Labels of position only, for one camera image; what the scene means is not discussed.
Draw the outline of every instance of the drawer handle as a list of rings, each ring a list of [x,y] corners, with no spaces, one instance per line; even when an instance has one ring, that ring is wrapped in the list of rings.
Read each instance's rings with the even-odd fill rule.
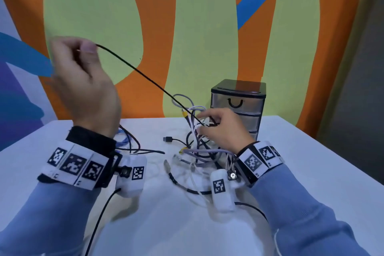
[[[239,108],[239,107],[241,107],[241,106],[243,105],[243,100],[240,100],[240,103],[239,103],[238,106],[234,106],[234,105],[231,103],[231,99],[230,99],[230,98],[228,98],[228,103],[229,103],[229,105],[230,105],[232,108]]]

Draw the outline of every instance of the white table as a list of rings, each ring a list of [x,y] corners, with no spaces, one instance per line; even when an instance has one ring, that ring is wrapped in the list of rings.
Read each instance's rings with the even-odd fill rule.
[[[148,155],[147,178],[139,200],[119,196],[111,200],[94,256],[273,254],[270,229],[256,211],[238,208],[231,216],[220,215],[207,209],[199,196],[173,185],[165,174],[164,159],[172,161],[181,145],[165,143],[162,138],[184,140],[189,130],[183,118],[125,119],[122,125],[137,137],[142,148],[163,150],[166,155]],[[53,121],[0,152],[0,229],[25,203],[42,164],[71,126],[71,121]],[[273,143],[307,190],[333,208],[339,220],[352,226],[363,248],[372,256],[383,255],[384,186],[280,117],[262,118],[259,140]],[[173,164],[172,173],[178,181],[190,184],[184,166]],[[201,190],[206,190],[207,180],[196,176],[196,181]],[[99,196],[86,235],[92,232],[113,189],[114,182]],[[257,205],[244,190],[237,196]]]

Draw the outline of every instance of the fingernail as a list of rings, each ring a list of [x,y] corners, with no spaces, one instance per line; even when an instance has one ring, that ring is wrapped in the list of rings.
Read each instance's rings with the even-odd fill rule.
[[[80,46],[80,51],[86,52],[86,53],[91,53],[91,54],[96,54],[97,53],[97,45],[90,40],[85,40],[81,46]]]

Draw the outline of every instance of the colorful mural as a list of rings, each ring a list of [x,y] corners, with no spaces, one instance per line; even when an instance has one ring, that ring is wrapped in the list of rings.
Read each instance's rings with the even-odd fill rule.
[[[78,35],[115,51],[170,93],[209,105],[222,79],[267,83],[265,115],[315,136],[359,0],[0,0],[0,150],[70,119],[49,83],[47,40]],[[122,116],[180,116],[103,50]]]

